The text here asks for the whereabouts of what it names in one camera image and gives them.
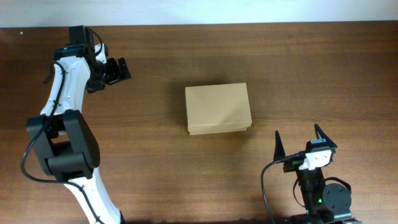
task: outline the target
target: cardboard box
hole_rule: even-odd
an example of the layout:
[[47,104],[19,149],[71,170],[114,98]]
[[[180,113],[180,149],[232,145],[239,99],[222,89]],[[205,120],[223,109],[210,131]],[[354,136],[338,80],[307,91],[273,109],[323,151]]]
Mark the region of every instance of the cardboard box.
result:
[[246,83],[185,87],[190,135],[246,131],[251,114]]

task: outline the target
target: wood grain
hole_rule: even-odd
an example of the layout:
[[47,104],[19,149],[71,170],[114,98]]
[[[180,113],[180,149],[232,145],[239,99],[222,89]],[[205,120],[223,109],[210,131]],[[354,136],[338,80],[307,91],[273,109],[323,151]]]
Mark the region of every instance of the wood grain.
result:
[[[353,215],[398,220],[398,22],[94,27],[132,78],[86,94],[83,115],[101,149],[100,171],[127,220],[267,220],[260,172],[274,131],[288,154],[315,139],[339,146],[324,175],[353,187]],[[24,178],[27,118],[50,93],[42,80],[67,28],[0,29],[0,222],[87,223],[63,186]],[[246,82],[247,132],[188,136],[184,88]],[[27,168],[46,177],[35,155]],[[295,174],[266,173],[272,211],[303,213]]]

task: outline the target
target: black cable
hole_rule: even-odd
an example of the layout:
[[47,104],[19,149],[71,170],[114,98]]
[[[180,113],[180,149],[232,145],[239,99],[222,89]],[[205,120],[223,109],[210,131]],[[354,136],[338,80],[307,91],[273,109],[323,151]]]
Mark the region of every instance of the black cable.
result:
[[324,179],[323,181],[326,182],[326,181],[328,181],[328,180],[334,180],[334,181],[337,181],[337,182],[343,184],[344,187],[347,188],[348,192],[349,192],[350,194],[352,193],[351,186],[350,186],[349,183],[347,183],[347,182],[345,182],[345,181],[343,181],[343,180],[341,180],[341,179],[339,179],[339,178],[337,178],[337,177],[328,177],[328,178]]
[[101,46],[99,47],[99,51],[97,51],[97,52],[95,52],[95,56],[98,56],[100,53],[101,53],[101,51],[102,51],[102,39],[100,38],[100,36],[95,32],[95,31],[93,31],[92,29],[90,29],[91,31],[92,31],[92,33],[95,35],[95,36],[97,36],[97,38],[98,38],[98,40],[99,40],[99,42],[100,42],[100,44],[101,44]]
[[36,181],[36,182],[46,183],[46,184],[67,184],[67,185],[71,185],[71,186],[76,187],[76,188],[83,194],[83,196],[84,196],[84,198],[85,198],[85,200],[86,200],[86,203],[87,203],[88,207],[90,208],[90,210],[91,210],[91,212],[92,212],[92,214],[93,214],[93,216],[94,216],[94,218],[95,218],[95,220],[96,220],[96,223],[98,222],[98,223],[100,223],[100,224],[104,224],[104,223],[100,220],[100,217],[96,215],[96,213],[95,213],[93,207],[91,206],[90,201],[88,200],[88,197],[87,197],[85,191],[83,190],[83,187],[80,187],[79,185],[77,185],[77,184],[75,184],[75,183],[71,183],[71,182],[65,182],[65,181],[59,181],[59,180],[45,180],[45,179],[39,179],[39,178],[33,177],[33,176],[31,176],[30,174],[28,174],[28,172],[27,172],[26,169],[25,169],[25,162],[26,162],[26,159],[27,159],[27,156],[28,156],[29,152],[32,150],[32,147],[33,147],[33,145],[36,143],[36,141],[37,141],[37,139],[39,138],[39,136],[40,136],[45,130],[47,130],[47,129],[49,128],[50,123],[51,123],[51,121],[52,121],[53,118],[54,118],[54,113],[55,113],[55,111],[57,110],[57,107],[58,107],[58,105],[59,105],[59,100],[60,100],[60,97],[61,97],[61,92],[62,92],[62,89],[63,89],[63,85],[65,84],[65,76],[66,76],[67,73],[66,73],[64,67],[63,67],[60,63],[58,63],[58,62],[53,62],[53,64],[58,65],[58,66],[61,68],[61,71],[62,71],[62,81],[61,81],[60,89],[59,89],[59,91],[58,91],[58,93],[57,93],[56,99],[54,100],[54,107],[53,107],[53,109],[52,109],[52,111],[51,111],[51,113],[50,113],[49,118],[46,120],[46,122],[44,123],[44,125],[42,126],[42,128],[40,128],[40,130],[39,130],[39,131],[35,134],[35,136],[32,138],[32,140],[30,141],[29,145],[27,146],[27,148],[26,148],[26,150],[25,150],[24,155],[22,156],[22,160],[21,160],[21,171],[22,171],[22,173],[23,173],[28,179],[33,180],[33,181]]
[[297,200],[296,193],[294,192],[294,190],[296,189],[296,185],[298,184],[298,182],[299,182],[298,179],[296,179],[296,181],[294,182],[294,185],[293,185],[293,196],[294,196],[294,199],[296,200],[296,202],[297,202],[301,207],[305,208],[305,206],[302,205],[302,204]]
[[268,205],[268,202],[267,202],[266,189],[265,189],[265,187],[264,187],[264,173],[266,172],[266,170],[267,170],[268,168],[270,168],[270,166],[272,166],[272,165],[274,165],[274,164],[279,164],[279,163],[285,162],[285,161],[287,161],[287,160],[289,160],[289,159],[292,159],[292,158],[295,158],[295,157],[300,157],[300,156],[302,156],[302,154],[301,154],[301,153],[297,153],[297,154],[293,154],[293,155],[291,155],[291,156],[287,156],[287,157],[285,157],[285,158],[283,158],[283,159],[279,159],[278,161],[271,162],[270,164],[266,165],[265,168],[263,168],[263,170],[262,170],[262,172],[261,172],[261,189],[262,189],[262,196],[264,197],[264,203],[265,203],[265,205],[266,205],[267,212],[268,212],[268,216],[269,216],[269,218],[271,219],[271,223],[272,223],[272,224],[275,224],[275,220],[274,220],[274,217],[273,217],[272,214],[271,214],[271,210],[270,210],[269,205]]
[[52,77],[54,75],[53,66],[54,66],[54,63],[51,63],[50,64],[50,73],[49,73],[49,75],[47,75],[45,77],[45,79],[43,81],[43,84],[47,84],[47,83],[49,83],[52,80]]

